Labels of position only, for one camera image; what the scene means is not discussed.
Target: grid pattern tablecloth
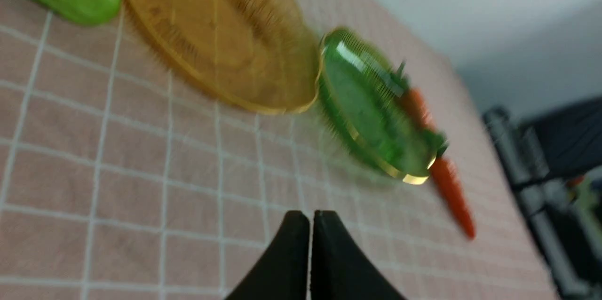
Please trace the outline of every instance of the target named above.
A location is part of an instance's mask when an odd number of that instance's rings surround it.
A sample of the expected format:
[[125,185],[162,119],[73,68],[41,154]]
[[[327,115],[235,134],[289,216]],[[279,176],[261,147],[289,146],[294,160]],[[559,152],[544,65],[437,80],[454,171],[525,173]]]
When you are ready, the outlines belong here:
[[316,109],[258,116],[195,92],[121,15],[84,29],[0,0],[0,298],[215,300],[284,212],[339,212],[411,299],[553,299],[488,135],[449,62],[375,0],[299,0],[408,72],[449,136],[475,212],[469,243],[434,186],[352,161]]

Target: green plastic dish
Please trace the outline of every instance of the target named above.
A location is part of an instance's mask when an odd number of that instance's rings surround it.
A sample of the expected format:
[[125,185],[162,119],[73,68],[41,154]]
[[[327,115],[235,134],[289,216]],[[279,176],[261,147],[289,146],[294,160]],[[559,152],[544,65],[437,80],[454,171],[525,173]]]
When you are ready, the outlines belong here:
[[333,131],[358,159],[410,184],[422,184],[438,147],[400,109],[391,64],[347,28],[320,43],[319,99]]

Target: carrot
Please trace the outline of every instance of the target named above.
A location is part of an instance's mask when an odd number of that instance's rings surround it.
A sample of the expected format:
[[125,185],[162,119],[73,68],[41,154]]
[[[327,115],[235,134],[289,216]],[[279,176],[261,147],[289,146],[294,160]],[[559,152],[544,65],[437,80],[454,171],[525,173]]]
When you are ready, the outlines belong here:
[[447,206],[464,233],[471,239],[475,238],[475,223],[462,192],[462,183],[456,165],[446,158],[437,158],[429,170],[439,187],[439,193],[447,201]]
[[398,98],[398,102],[416,125],[435,131],[435,122],[419,90],[410,88]]

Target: orange plate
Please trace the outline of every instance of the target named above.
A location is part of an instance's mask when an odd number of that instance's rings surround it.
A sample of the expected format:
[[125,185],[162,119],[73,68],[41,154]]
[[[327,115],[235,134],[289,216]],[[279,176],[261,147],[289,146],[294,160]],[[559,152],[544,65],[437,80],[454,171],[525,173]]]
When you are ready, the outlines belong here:
[[126,0],[155,50],[209,94],[267,114],[316,100],[317,40],[295,0]]

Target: toy carrot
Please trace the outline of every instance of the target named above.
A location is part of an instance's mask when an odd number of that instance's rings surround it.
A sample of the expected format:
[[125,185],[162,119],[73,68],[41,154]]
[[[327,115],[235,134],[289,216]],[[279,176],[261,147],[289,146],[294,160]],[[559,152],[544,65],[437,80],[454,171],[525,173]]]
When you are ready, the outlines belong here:
[[428,170],[464,233],[471,239],[475,238],[475,222],[464,198],[456,165],[446,158],[437,158]]
[[436,130],[433,116],[428,111],[426,101],[419,90],[410,88],[398,98],[398,101],[404,111],[409,114],[412,121],[423,128],[428,128],[432,131]]
[[[404,65],[405,63],[402,63],[397,71],[396,81],[404,90],[404,93],[397,97],[397,101],[415,124],[436,132],[435,122],[430,111],[428,111],[423,95],[419,90],[410,87],[409,81],[403,73]],[[439,193],[447,202],[451,213],[456,217],[466,235],[471,239],[475,238],[475,222],[464,198],[462,183],[458,178],[458,171],[456,171],[454,163],[447,158],[438,156],[428,170],[435,184],[439,187]]]

